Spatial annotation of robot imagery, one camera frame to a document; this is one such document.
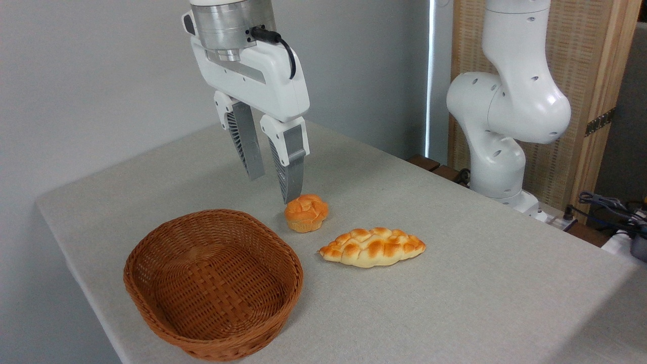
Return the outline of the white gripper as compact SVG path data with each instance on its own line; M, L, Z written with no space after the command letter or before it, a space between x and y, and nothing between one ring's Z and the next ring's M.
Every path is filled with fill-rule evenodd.
M265 174L252 106L268 114L260 125L268 136L284 204L295 200L303 187L304 158L310 154L301 117L310 99L297 55L251 33L253 27L274 31L273 11L190 10L183 21L200 72L216 89L220 124L250 180Z

